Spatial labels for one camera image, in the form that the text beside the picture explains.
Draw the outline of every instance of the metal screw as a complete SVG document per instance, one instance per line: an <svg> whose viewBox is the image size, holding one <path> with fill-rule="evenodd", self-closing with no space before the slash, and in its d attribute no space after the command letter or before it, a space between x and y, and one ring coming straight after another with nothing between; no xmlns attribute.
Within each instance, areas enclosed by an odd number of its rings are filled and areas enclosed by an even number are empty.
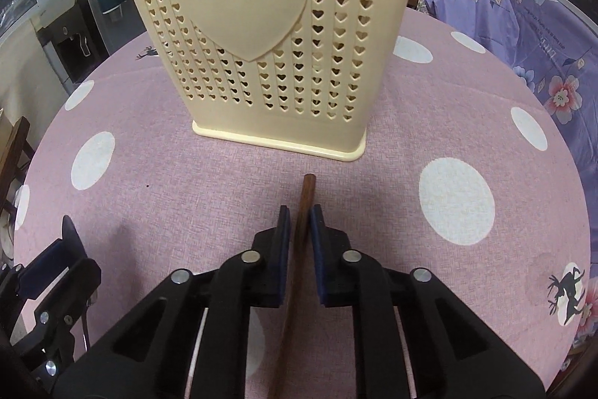
<svg viewBox="0 0 598 399"><path fill-rule="evenodd" d="M170 279L174 284L183 284L184 282L189 281L189 272L185 271L184 269L179 269L178 271L174 271Z"/></svg>
<svg viewBox="0 0 598 399"><path fill-rule="evenodd" d="M56 375L56 373L58 372L58 368L56 367L56 364L52 360L49 360L46 362L46 372L51 377L54 377Z"/></svg>
<svg viewBox="0 0 598 399"><path fill-rule="evenodd" d="M348 263L358 263L361 261L361 254L358 251L346 251L343 253L343 259Z"/></svg>
<svg viewBox="0 0 598 399"><path fill-rule="evenodd" d="M413 277L419 282L429 282L432 279L432 273L423 267L415 269Z"/></svg>
<svg viewBox="0 0 598 399"><path fill-rule="evenodd" d="M259 261L261 255L259 255L258 251L245 251L241 254L241 260L246 264L253 264Z"/></svg>

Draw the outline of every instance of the heart-shaped cutout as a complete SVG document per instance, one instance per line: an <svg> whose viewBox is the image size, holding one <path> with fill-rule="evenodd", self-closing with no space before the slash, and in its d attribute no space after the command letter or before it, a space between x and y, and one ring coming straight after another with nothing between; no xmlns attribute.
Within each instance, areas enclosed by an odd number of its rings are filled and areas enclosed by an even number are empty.
<svg viewBox="0 0 598 399"><path fill-rule="evenodd" d="M238 58L253 61L277 46L306 0L178 0L200 31Z"/></svg>

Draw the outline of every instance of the black gripper frame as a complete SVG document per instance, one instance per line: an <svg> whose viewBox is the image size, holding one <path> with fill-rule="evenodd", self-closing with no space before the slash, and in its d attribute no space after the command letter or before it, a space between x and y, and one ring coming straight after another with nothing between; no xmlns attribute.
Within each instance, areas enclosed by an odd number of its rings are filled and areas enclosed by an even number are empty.
<svg viewBox="0 0 598 399"><path fill-rule="evenodd" d="M310 227L321 303L353 308L358 399L411 398L395 309L418 398L545 399L539 377L429 270L383 268L326 227L319 205Z"/></svg>
<svg viewBox="0 0 598 399"><path fill-rule="evenodd" d="M283 303L290 233L282 206L276 228L255 235L254 252L204 274L170 274L59 374L52 397L182 398L203 323L190 398L243 399L250 307Z"/></svg>
<svg viewBox="0 0 598 399"><path fill-rule="evenodd" d="M27 300L36 300L68 271L34 312L35 327L13 347L9 338ZM87 257L73 221L62 219L62 238L50 244L27 267L0 271L0 398L47 399L56 375L73 363L73 324L102 280L100 268Z"/></svg>

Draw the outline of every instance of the pink tablecloth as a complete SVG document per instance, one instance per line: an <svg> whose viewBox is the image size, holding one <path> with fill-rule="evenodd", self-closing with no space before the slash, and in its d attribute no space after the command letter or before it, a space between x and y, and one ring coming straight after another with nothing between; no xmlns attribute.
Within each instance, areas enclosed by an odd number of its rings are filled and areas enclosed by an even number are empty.
<svg viewBox="0 0 598 399"><path fill-rule="evenodd" d="M354 163L196 136L146 49L149 37L140 36L91 75L89 94L48 129L26 180L16 261L31 261L71 215L103 269L89 316L93 341L170 271L208 271L246 249L275 223L279 205L296 211L303 175L315 173L328 225L385 267L431 269L548 386L580 319L566 315L567 302L581 310L590 265L572 158L548 113L492 54L411 10L401 35L366 154ZM81 183L86 166L76 156L99 133L99 147L110 153L113 141L114 152L87 161L90 173L107 169L78 190L91 177ZM551 276L585 271L551 315ZM353 397L351 311L320 307L313 272L306 279L287 397ZM281 323L278 310L252 314L249 398L266 396Z"/></svg>

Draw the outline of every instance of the purple bedsheet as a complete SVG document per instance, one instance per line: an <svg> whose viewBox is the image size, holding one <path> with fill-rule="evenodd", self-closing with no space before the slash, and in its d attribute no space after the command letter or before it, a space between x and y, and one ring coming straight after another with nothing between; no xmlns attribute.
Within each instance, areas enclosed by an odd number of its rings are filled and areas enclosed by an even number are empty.
<svg viewBox="0 0 598 399"><path fill-rule="evenodd" d="M579 171L590 218L591 292L598 307L598 37L557 0L425 0L436 18L467 34L509 65L563 136ZM554 178L558 192L559 175ZM529 202L542 218L542 208ZM596 332L591 311L584 332Z"/></svg>

